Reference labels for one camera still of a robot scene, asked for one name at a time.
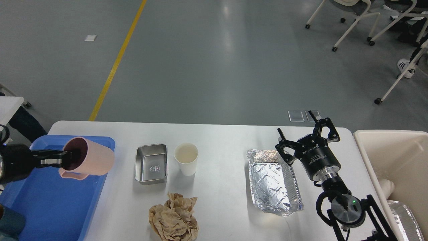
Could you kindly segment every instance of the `gray floor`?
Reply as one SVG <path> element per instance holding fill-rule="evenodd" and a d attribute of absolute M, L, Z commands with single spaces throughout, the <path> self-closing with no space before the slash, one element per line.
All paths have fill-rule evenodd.
<path fill-rule="evenodd" d="M 0 82 L 33 104 L 46 130 L 88 120 L 140 3 L 0 0 Z M 351 131 L 428 131 L 422 73 L 373 103 L 414 47 L 394 32 L 368 46 L 368 18 L 332 52 L 354 17 L 341 24 L 327 3 L 307 30 L 319 3 L 148 0 L 96 120 L 312 126 L 287 111 L 317 109 Z M 377 31 L 391 15 L 381 12 Z"/>

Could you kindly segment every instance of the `white table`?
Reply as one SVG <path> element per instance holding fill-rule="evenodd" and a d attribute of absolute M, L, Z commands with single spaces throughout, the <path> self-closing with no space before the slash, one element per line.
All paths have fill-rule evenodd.
<path fill-rule="evenodd" d="M 49 134 L 110 136 L 116 141 L 115 164 L 109 172 L 86 240 L 154 240 L 160 238 L 148 221 L 149 208 L 163 204 L 167 192 L 185 197 L 197 196 L 195 217 L 199 223 L 198 240 L 336 240 L 333 229 L 316 214 L 315 201 L 322 192 L 313 186 L 302 165 L 293 165 L 304 209 L 283 218 L 254 207 L 248 185 L 246 152 L 249 149 L 274 149 L 279 137 L 277 127 L 198 124 L 149 124 L 59 121 Z M 281 127 L 285 136 L 297 140 L 312 127 Z M 339 174 L 353 195 L 378 197 L 370 182 L 351 132 L 337 128 L 340 142 L 330 147 L 342 164 Z M 194 143 L 199 150 L 198 168 L 184 176 L 174 160 L 175 147 Z M 168 148 L 168 182 L 142 186 L 134 180 L 136 150 L 141 145 L 164 143 Z M 328 207 L 325 201 L 324 210 Z M 349 240 L 371 235 L 370 219 L 352 229 Z"/>
<path fill-rule="evenodd" d="M 23 102 L 23 97 L 0 96 L 0 124 L 6 125 Z"/>

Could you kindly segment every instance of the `pink pitcher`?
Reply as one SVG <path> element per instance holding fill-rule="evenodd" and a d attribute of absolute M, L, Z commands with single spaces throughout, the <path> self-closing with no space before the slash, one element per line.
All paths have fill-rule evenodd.
<path fill-rule="evenodd" d="M 103 145 L 83 137 L 74 137 L 63 150 L 80 150 L 80 157 L 72 158 L 69 165 L 59 169 L 62 178 L 83 180 L 89 175 L 101 176 L 110 171 L 114 164 L 114 152 Z"/>

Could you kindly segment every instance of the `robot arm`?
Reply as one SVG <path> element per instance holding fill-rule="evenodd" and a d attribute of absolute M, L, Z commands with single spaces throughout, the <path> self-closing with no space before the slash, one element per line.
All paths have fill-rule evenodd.
<path fill-rule="evenodd" d="M 4 126 L 5 135 L 0 135 L 0 184 L 25 179 L 34 168 L 48 166 L 63 167 L 71 162 L 79 150 L 37 150 L 31 151 L 24 144 L 3 145 L 9 138 L 9 129 Z"/>
<path fill-rule="evenodd" d="M 299 159 L 309 179 L 314 182 L 315 186 L 322 187 L 323 192 L 315 204 L 318 216 L 327 225 L 333 227 L 338 241 L 345 241 L 338 223 L 342 225 L 344 231 L 349 232 L 350 228 L 359 227 L 364 223 L 367 213 L 375 229 L 372 231 L 372 236 L 366 240 L 396 241 L 397 238 L 373 197 L 368 195 L 367 199 L 359 200 L 352 196 L 351 191 L 339 177 L 338 172 L 341 165 L 328 147 L 328 143 L 340 141 L 339 134 L 331 120 L 329 118 L 317 118 L 311 111 L 309 114 L 315 121 L 312 134 L 293 142 L 287 140 L 281 129 L 278 128 L 280 139 L 275 148 L 288 165 L 292 165 L 296 159 Z M 327 138 L 321 136 L 323 127 L 330 129 Z M 293 149 L 294 155 L 287 154 L 284 151 L 285 147 Z M 326 198 L 331 203 L 331 208 L 327 210 L 328 217 L 321 210 L 322 202 Z M 377 215 L 387 235 L 383 232 L 374 214 Z"/>

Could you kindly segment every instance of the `yellow floor line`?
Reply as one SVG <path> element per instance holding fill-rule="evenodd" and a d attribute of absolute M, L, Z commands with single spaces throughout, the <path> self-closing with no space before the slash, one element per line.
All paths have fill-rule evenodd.
<path fill-rule="evenodd" d="M 123 54 L 125 53 L 126 47 L 128 46 L 129 40 L 131 39 L 132 33 L 134 32 L 135 26 L 137 25 L 138 19 L 140 18 L 141 12 L 143 11 L 146 2 L 147 0 L 142 1 L 140 8 L 138 9 L 137 15 L 135 15 L 134 21 L 132 22 L 132 25 L 129 28 L 128 34 L 126 35 L 125 41 L 123 42 L 122 47 L 120 48 L 120 51 L 117 54 L 116 61 L 114 61 L 113 67 L 111 68 L 110 74 L 107 77 L 106 83 L 104 84 L 104 87 L 101 90 L 101 94 L 98 97 L 97 103 L 95 104 L 94 109 L 92 110 L 91 116 L 89 117 L 89 121 L 95 121 L 95 118 L 98 115 L 98 111 L 100 110 L 101 105 L 103 104 L 111 81 L 113 80 L 114 75 L 116 74 L 117 67 L 119 66 L 120 61 L 122 60 Z"/>

